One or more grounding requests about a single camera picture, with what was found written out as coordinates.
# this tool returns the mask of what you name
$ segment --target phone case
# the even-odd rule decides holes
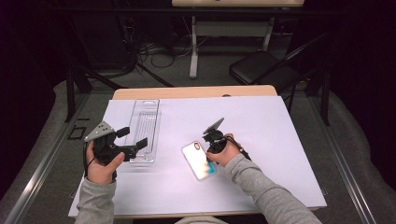
[[[204,149],[198,141],[184,146],[182,151],[198,180],[204,180],[216,172],[215,165],[207,159]]]

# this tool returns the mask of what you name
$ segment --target controller strap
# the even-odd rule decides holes
[[[88,176],[88,167],[91,165],[93,160],[95,160],[96,157],[93,157],[93,159],[87,163],[87,146],[88,144],[85,142],[84,147],[82,149],[82,163],[84,164],[84,178]]]
[[[251,158],[249,157],[248,153],[231,136],[225,136],[225,139],[227,139],[228,141],[233,143],[239,149],[239,151],[242,153],[242,155],[244,155],[246,159],[251,161]]]

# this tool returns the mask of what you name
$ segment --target black chair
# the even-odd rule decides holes
[[[314,65],[308,72],[300,74],[291,67],[291,63],[297,63],[305,51],[312,49],[315,45],[327,38],[328,34],[323,34],[308,43],[295,49],[283,59],[279,60],[267,51],[258,50],[247,57],[230,65],[230,76],[242,85],[272,85],[276,92],[280,94],[282,91],[291,87],[291,95],[284,100],[290,98],[288,111],[294,98],[296,85],[317,74],[320,67]]]

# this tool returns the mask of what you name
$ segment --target chair leg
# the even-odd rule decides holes
[[[294,92],[296,91],[296,86],[297,86],[297,84],[294,84],[293,87],[291,88],[291,96],[289,98],[289,105],[288,105],[289,113],[291,111],[291,105],[293,104]]]

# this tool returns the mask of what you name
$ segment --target person's right hand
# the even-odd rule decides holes
[[[225,136],[230,136],[233,138],[233,134],[227,133]],[[211,161],[218,162],[220,165],[223,167],[227,165],[227,163],[232,160],[236,155],[241,153],[236,145],[231,143],[230,141],[227,141],[227,145],[225,148],[217,154],[211,153],[211,152],[206,152],[206,156],[208,159]]]

